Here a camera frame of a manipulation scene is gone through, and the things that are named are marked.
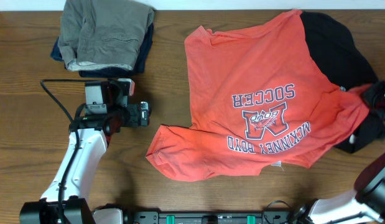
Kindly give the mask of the orange soccer t-shirt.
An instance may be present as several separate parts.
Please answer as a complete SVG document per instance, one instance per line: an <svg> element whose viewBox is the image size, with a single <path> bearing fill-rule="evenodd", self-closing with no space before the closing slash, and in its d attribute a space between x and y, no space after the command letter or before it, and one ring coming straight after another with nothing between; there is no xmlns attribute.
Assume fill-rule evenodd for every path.
<svg viewBox="0 0 385 224"><path fill-rule="evenodd" d="M276 162L308 168L352 135L369 109L320 71L301 17L294 9L245 29L199 27L185 39L192 125L160 126L146 154L159 172L194 182Z"/></svg>

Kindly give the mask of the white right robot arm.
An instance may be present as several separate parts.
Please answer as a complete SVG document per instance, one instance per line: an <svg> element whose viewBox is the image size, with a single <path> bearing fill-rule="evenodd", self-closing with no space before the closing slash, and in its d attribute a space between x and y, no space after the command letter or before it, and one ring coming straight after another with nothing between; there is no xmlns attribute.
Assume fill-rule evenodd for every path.
<svg viewBox="0 0 385 224"><path fill-rule="evenodd" d="M342 90L367 85L359 90L364 103L385 120L385 81L341 84ZM303 205L288 217L288 223L385 223L385 153L367 166L354 188L329 199Z"/></svg>

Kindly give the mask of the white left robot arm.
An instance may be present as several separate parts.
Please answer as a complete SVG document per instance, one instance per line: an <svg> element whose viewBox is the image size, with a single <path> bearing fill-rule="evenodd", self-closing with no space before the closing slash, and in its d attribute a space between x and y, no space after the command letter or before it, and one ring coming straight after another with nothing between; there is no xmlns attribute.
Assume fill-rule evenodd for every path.
<svg viewBox="0 0 385 224"><path fill-rule="evenodd" d="M111 136L122 127L147 126L151 107L142 101L137 105L114 107L105 114L80 115L88 109L90 106L86 104L78 107L60 168L41 198L23 205L19 214L21 223L127 222L122 208L104 207L92 212L87 200Z"/></svg>

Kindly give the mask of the black garment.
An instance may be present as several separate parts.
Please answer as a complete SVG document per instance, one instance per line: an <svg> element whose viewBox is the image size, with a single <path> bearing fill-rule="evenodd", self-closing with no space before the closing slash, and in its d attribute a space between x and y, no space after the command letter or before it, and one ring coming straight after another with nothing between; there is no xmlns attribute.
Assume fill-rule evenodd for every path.
<svg viewBox="0 0 385 224"><path fill-rule="evenodd" d="M353 36L346 26L319 12L304 11L300 18L304 25L310 56L331 83L339 87L341 84L347 84L345 88L349 88L350 84L380 81L372 66L356 48ZM366 86L361 85L345 91L360 96L359 90ZM353 134L335 147L352 154L375 140L384 139L384 122L369 110Z"/></svg>

